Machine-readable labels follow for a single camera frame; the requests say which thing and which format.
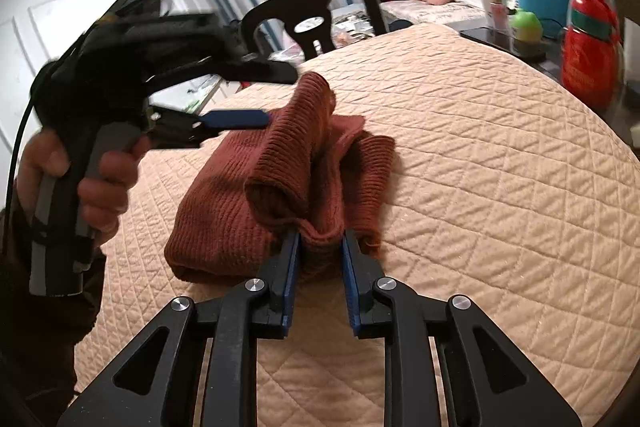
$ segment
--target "red container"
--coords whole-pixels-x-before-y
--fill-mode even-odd
[[[618,17],[605,0],[573,0],[562,83],[591,108],[611,102],[618,78]]]

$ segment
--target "brown knit sweater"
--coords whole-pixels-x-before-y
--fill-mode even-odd
[[[326,80],[305,73],[266,130],[225,137],[178,208],[164,249],[177,277],[253,276],[291,228],[302,235],[307,274],[338,264],[345,228],[375,253],[394,140],[334,108]]]

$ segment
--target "black cable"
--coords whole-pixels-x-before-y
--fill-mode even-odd
[[[561,28],[564,28],[564,24],[559,23],[555,19],[544,18],[544,19],[539,19],[539,20],[540,20],[540,22],[542,22],[542,21],[555,22],[558,26],[560,26]]]
[[[67,60],[71,54],[82,46],[84,39],[89,34],[89,32],[95,27],[92,25],[85,33],[78,37],[78,40],[74,42],[71,47],[60,57],[51,67],[51,70],[47,73],[47,76],[51,78],[53,74],[58,70],[58,68]],[[31,92],[31,97],[29,99],[29,103],[27,104],[27,108],[24,110],[24,114],[22,115],[22,119],[20,120],[20,125],[18,126],[18,132],[15,135],[14,140],[14,150],[11,155],[11,164],[9,166],[9,177],[6,184],[6,199],[4,202],[4,223],[2,228],[2,254],[7,256],[8,247],[9,247],[9,221],[11,217],[11,204],[14,197],[14,179],[15,179],[15,169],[18,165],[18,154],[20,152],[20,144],[22,142],[22,136],[24,135],[24,130],[27,127],[27,122],[29,121],[29,117],[31,116],[31,110],[33,109],[34,102],[36,100],[37,95],[40,92],[40,88],[42,87],[43,82],[39,83],[37,86],[33,86],[33,91]]]
[[[50,393],[56,393],[62,391],[63,393],[66,391],[66,389],[62,386],[60,387],[51,387],[50,389],[41,389],[40,391],[36,391],[35,393],[30,394],[29,396],[24,398],[25,402],[31,401],[31,400],[35,400],[36,398],[40,398],[41,396],[44,396],[46,394],[50,394]]]

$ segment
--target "black chair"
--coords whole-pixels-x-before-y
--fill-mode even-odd
[[[314,42],[320,42],[323,53],[335,49],[331,39],[331,0],[268,0],[249,10],[242,19],[240,32],[249,52],[260,54],[260,47],[255,41],[255,31],[268,19],[279,19],[284,23],[286,32],[302,48],[305,60],[318,56]],[[380,13],[378,0],[364,0],[367,14],[376,35],[386,33],[385,22]],[[302,21],[313,17],[322,17],[322,23],[302,33],[296,33],[295,27]]]

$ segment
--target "hand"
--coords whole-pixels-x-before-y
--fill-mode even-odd
[[[116,235],[118,216],[129,206],[127,191],[138,182],[138,164],[149,149],[149,139],[143,136],[130,153],[105,153],[99,165],[103,180],[85,178],[78,184],[82,217],[98,232],[96,247]],[[35,213],[43,173],[59,178],[68,168],[68,156],[55,131],[43,129],[31,138],[16,180],[17,196],[29,220]]]

